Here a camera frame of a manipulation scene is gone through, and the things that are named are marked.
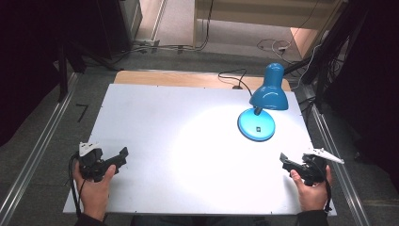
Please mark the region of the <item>metal floor rail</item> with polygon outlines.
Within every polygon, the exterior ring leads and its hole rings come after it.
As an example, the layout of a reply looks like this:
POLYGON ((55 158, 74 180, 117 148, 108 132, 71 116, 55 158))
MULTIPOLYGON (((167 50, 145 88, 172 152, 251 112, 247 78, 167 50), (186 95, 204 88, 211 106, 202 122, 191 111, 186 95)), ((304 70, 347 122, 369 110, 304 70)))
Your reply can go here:
POLYGON ((56 104, 56 107, 52 112, 50 119, 47 121, 44 129, 42 130, 39 139, 31 151, 31 154, 25 161, 17 179, 10 187, 5 200, 2 202, 2 206, 0 208, 0 226, 8 226, 16 207, 24 195, 31 178, 33 177, 33 174, 71 101, 78 81, 79 73, 72 73, 68 81, 69 91, 64 99, 56 104))
POLYGON ((336 216, 330 214, 330 226, 372 226, 356 185, 348 170, 350 161, 344 156, 345 149, 340 148, 339 138, 327 119, 327 107, 320 111, 316 104, 311 104, 305 111, 308 131, 315 147, 324 147, 329 153, 344 159, 344 164, 330 162, 333 174, 333 209, 336 216))

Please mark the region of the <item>grey power strip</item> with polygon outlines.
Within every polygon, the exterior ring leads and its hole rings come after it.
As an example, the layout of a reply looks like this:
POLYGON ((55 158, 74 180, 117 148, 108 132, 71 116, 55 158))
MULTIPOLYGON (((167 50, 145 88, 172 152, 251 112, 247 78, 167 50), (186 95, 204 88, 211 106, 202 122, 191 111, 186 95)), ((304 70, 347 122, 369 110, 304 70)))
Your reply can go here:
POLYGON ((135 40, 132 51, 141 54, 156 53, 159 47, 159 40, 135 40))

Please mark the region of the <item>blue desk lamp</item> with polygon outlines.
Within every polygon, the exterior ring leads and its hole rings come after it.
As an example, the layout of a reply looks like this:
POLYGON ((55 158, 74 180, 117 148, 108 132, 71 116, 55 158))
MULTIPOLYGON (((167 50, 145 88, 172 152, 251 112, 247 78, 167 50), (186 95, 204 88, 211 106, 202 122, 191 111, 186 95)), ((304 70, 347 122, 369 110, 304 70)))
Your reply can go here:
POLYGON ((266 109, 288 109, 288 100, 281 87, 283 76, 284 68, 281 64, 271 63, 266 66, 263 84, 249 100, 252 108, 243 111, 237 120, 238 129, 244 137, 253 141, 266 141, 275 134, 275 121, 266 109))

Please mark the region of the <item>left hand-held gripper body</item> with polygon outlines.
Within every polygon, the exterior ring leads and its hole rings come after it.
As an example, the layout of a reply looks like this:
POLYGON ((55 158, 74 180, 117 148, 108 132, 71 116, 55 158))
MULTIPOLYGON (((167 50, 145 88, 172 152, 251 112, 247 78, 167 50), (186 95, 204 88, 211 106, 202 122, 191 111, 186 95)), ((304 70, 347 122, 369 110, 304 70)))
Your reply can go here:
POLYGON ((102 159, 103 151, 98 144, 79 143, 78 161, 82 177, 95 183, 102 181, 111 166, 102 159))

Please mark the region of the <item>dark cabinet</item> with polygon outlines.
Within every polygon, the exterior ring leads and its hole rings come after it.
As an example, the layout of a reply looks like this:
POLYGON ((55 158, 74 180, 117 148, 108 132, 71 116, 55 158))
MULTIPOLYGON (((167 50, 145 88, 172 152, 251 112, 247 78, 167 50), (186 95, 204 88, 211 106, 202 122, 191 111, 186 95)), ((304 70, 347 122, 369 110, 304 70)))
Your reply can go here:
POLYGON ((143 19, 140 0, 98 0, 105 34, 105 57, 129 51, 143 19))

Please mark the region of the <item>person's left hand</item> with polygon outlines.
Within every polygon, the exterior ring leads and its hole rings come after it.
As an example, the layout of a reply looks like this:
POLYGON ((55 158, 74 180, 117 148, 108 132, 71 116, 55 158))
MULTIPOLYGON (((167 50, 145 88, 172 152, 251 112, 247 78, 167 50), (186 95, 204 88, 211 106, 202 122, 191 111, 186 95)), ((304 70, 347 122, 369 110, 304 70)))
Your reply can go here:
POLYGON ((83 213, 90 217, 104 221, 106 207, 109 200, 109 185, 115 174, 115 165, 111 165, 100 182, 85 180, 79 170, 79 163, 75 163, 73 179, 76 182, 83 213))

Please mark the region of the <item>black curtain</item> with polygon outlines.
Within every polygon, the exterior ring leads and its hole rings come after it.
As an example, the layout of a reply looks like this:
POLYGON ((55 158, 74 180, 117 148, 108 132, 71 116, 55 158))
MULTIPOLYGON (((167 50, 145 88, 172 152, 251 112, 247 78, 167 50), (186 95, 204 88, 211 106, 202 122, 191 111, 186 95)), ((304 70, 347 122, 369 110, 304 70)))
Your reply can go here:
POLYGON ((54 87, 57 42, 77 41, 95 0, 0 0, 0 147, 54 87))
POLYGON ((359 0, 367 14, 324 98, 359 134, 358 151, 399 191, 399 0, 359 0))

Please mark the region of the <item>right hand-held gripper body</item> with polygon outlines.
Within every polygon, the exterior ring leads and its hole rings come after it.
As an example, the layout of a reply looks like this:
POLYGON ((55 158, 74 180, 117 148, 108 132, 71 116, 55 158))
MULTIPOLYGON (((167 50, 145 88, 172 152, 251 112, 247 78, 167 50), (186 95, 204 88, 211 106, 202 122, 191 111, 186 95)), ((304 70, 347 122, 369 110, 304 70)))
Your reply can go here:
POLYGON ((307 172, 302 177, 306 186, 313 186, 315 183, 322 183, 327 178, 327 161, 344 164, 344 160, 329 153, 324 148, 313 149, 302 156, 304 167, 307 172))

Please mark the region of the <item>black metal stand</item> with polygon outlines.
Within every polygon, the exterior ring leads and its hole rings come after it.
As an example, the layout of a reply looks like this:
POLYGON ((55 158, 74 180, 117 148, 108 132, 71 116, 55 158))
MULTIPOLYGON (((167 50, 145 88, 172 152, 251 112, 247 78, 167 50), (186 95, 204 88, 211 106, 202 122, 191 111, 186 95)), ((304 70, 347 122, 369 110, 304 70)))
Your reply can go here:
POLYGON ((107 62, 100 56, 95 55, 88 48, 79 44, 77 41, 61 39, 57 42, 57 57, 58 57, 58 74, 59 74, 59 97, 58 101, 61 103, 69 94, 67 63, 70 63, 73 70, 78 73, 83 73, 86 70, 86 63, 82 55, 88 56, 100 65, 106 67, 110 71, 118 72, 119 69, 107 62))
POLYGON ((371 0, 349 0, 324 41, 312 49, 311 56, 284 70, 284 73, 287 74, 304 66, 307 67, 298 82, 309 85, 314 79, 317 80, 313 103, 319 111, 322 111, 323 93, 327 82, 329 64, 339 54, 346 40, 355 33, 357 28, 361 27, 370 2, 371 0))

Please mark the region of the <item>person's right hand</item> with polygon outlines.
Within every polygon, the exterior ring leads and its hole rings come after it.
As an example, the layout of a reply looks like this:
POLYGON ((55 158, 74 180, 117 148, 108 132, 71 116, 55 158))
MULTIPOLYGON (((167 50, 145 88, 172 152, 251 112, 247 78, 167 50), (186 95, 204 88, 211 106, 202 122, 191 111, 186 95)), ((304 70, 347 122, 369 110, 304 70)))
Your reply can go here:
POLYGON ((292 169, 290 175, 296 185, 300 208, 303 212, 323 210, 327 204, 327 183, 318 183, 313 186, 306 186, 300 175, 292 169))

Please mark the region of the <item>wooden table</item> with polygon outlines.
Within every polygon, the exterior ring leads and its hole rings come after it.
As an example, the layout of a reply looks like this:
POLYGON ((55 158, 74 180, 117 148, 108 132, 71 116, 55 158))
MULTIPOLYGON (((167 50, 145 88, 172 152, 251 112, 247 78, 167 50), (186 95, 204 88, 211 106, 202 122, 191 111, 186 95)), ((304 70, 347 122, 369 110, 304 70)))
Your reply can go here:
POLYGON ((120 71, 115 84, 135 84, 151 86, 194 87, 211 89, 231 89, 240 85, 243 89, 257 89, 262 83, 262 77, 245 75, 239 81, 240 75, 232 73, 193 73, 177 71, 120 71))

